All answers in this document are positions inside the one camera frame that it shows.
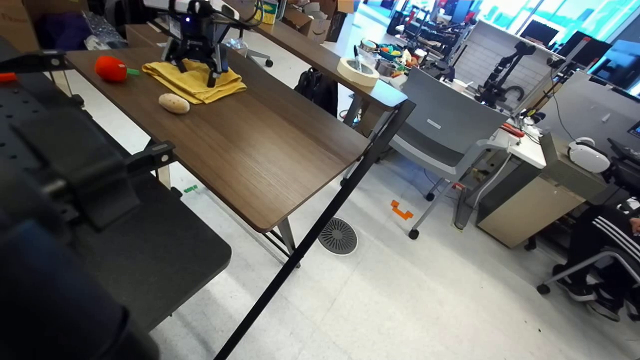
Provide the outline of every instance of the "black pole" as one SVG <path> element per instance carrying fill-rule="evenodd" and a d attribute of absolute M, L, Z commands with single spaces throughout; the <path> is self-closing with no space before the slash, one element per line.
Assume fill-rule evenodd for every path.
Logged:
<path fill-rule="evenodd" d="M 318 220 L 316 220 L 316 223 L 311 227 L 311 230 L 309 230 L 305 238 L 302 239 L 300 245 L 298 245 L 293 254 L 291 254 L 291 257 L 287 260 L 287 262 L 284 263 L 280 271 L 276 274 L 271 283 L 269 283 L 269 286 L 267 286 L 262 295 L 260 295 L 258 301 L 255 302 L 251 310 L 249 310 L 249 313 L 247 313 L 234 333 L 231 334 L 229 340 L 227 340 L 218 354 L 216 354 L 214 360 L 225 360 L 229 357 L 231 351 L 236 348 L 240 340 L 242 340 L 246 332 L 253 325 L 256 319 L 258 319 L 258 316 L 260 316 L 264 308 L 269 304 L 269 301 L 271 301 L 273 295 L 276 295 L 280 287 L 284 284 L 284 282 L 296 268 L 296 265 L 302 260 L 302 258 L 304 258 L 307 251 L 311 249 L 311 246 L 314 244 L 314 242 L 316 242 L 316 239 L 320 235 L 320 232 L 327 226 L 327 224 L 329 224 L 329 220 L 331 220 L 335 216 L 344 202 L 347 201 L 347 198 L 349 197 L 349 195 L 351 195 L 351 192 L 353 192 L 356 186 L 358 186 L 360 180 L 362 180 L 367 171 L 369 171 L 371 165 L 376 162 L 378 156 L 387 147 L 398 130 L 400 130 L 400 127 L 404 124 L 404 121 L 414 108 L 415 104 L 409 100 L 405 100 L 400 105 L 400 108 L 398 109 L 396 114 L 391 118 L 388 125 L 385 129 L 382 130 L 377 139 L 371 144 L 360 164 L 353 171 L 352 175 L 349 176 L 349 179 L 347 179 L 347 182 L 340 189 L 340 191 L 338 191 L 333 200 L 331 200 Z"/>

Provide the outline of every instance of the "masking tape roll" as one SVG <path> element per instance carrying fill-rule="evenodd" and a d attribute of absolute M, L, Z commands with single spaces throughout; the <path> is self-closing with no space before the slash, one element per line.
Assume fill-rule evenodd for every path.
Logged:
<path fill-rule="evenodd" d="M 375 86 L 380 74 L 378 71 L 367 64 L 360 63 L 362 65 L 362 71 L 355 69 L 356 61 L 349 58 L 341 58 L 338 63 L 338 72 L 340 75 L 347 78 L 356 84 L 362 86 Z"/>

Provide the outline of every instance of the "green object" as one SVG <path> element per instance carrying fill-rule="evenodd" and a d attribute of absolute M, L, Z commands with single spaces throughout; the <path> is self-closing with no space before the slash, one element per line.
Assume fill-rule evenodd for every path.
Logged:
<path fill-rule="evenodd" d="M 186 192 L 186 193 L 190 193 L 190 192 L 192 192 L 193 190 L 197 190 L 197 189 L 198 189 L 198 185 L 193 185 L 193 186 L 192 186 L 192 187 L 190 187 L 190 188 L 186 188 L 186 189 L 184 189 L 184 192 Z"/>

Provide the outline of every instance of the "yellow cloth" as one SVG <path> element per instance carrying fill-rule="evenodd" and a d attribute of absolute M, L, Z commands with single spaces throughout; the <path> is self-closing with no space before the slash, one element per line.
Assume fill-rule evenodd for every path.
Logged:
<path fill-rule="evenodd" d="M 185 73 L 180 72 L 171 63 L 160 61 L 144 64 L 142 71 L 153 76 L 177 95 L 193 104 L 202 104 L 203 102 L 209 104 L 221 97 L 246 90 L 242 77 L 231 69 L 216 80 L 216 86 L 208 88 L 208 66 L 189 60 L 183 60 L 183 64 L 187 68 Z"/>

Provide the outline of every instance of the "black backpack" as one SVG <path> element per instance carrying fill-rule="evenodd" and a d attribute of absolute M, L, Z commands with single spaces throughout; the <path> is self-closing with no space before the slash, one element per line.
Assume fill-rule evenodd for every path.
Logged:
<path fill-rule="evenodd" d="M 300 74 L 300 80 L 293 90 L 325 109 L 334 117 L 338 116 L 338 82 L 323 75 L 314 68 Z"/>

